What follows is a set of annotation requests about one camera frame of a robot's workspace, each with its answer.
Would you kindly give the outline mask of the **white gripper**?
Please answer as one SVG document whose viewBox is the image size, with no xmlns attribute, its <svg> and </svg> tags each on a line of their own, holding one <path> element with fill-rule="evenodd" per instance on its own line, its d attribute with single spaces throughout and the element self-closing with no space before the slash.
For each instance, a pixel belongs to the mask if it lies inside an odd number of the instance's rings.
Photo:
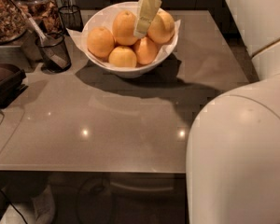
<svg viewBox="0 0 280 224">
<path fill-rule="evenodd" d="M 161 0 L 138 0 L 134 36 L 143 38 L 147 35 L 147 31 L 160 7 Z"/>
</svg>

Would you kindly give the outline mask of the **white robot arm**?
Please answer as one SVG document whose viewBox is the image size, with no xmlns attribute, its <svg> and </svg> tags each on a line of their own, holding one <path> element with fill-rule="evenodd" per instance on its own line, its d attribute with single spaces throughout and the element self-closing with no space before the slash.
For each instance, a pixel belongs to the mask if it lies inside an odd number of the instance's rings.
<svg viewBox="0 0 280 224">
<path fill-rule="evenodd" d="M 189 224 L 280 224 L 280 0 L 225 0 L 259 80 L 225 92 L 187 144 Z"/>
</svg>

